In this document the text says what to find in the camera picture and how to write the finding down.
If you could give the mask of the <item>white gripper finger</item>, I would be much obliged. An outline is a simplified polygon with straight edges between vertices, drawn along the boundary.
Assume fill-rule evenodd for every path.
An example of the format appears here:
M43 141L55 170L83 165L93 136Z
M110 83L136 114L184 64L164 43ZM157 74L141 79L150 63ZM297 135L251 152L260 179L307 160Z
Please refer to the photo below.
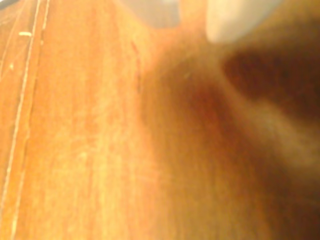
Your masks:
M175 27L181 21L179 0L130 0L129 8L154 28Z
M230 43L248 34L281 0L209 0L206 36L211 43Z

